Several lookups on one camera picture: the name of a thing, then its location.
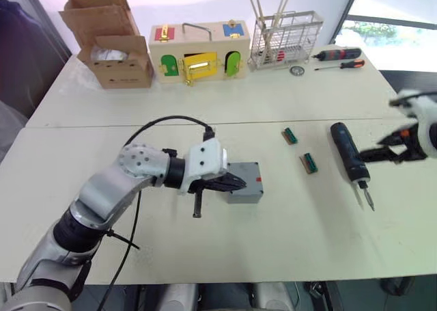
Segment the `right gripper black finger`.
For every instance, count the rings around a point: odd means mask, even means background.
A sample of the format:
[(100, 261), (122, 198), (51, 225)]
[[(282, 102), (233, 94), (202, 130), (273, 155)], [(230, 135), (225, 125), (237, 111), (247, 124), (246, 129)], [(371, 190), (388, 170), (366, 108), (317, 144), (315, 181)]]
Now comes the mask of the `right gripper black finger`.
[(398, 129), (393, 131), (390, 135), (383, 137), (378, 145), (381, 146), (400, 146), (405, 144), (405, 138), (407, 137), (406, 129)]
[(360, 159), (363, 162), (396, 161), (397, 157), (398, 155), (387, 146), (360, 151)]

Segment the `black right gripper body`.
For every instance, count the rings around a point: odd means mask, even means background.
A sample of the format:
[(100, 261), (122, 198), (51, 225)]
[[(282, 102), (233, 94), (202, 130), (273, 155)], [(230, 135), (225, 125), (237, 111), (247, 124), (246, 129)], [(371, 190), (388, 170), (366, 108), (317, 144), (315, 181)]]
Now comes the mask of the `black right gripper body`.
[(393, 136), (395, 138), (395, 145), (405, 145), (406, 149), (397, 155), (396, 163), (404, 161), (421, 161), (427, 158), (419, 143), (419, 125), (409, 124), (397, 129)]

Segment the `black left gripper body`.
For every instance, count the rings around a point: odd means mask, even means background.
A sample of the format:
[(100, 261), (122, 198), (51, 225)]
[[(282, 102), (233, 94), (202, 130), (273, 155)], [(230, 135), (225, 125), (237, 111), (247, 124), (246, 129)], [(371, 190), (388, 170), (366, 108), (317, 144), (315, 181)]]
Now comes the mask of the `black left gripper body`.
[(224, 177), (213, 179), (198, 179), (194, 180), (188, 189), (188, 192), (195, 195), (195, 203), (193, 210), (193, 218), (201, 218), (202, 194), (203, 190), (223, 191), (225, 184)]

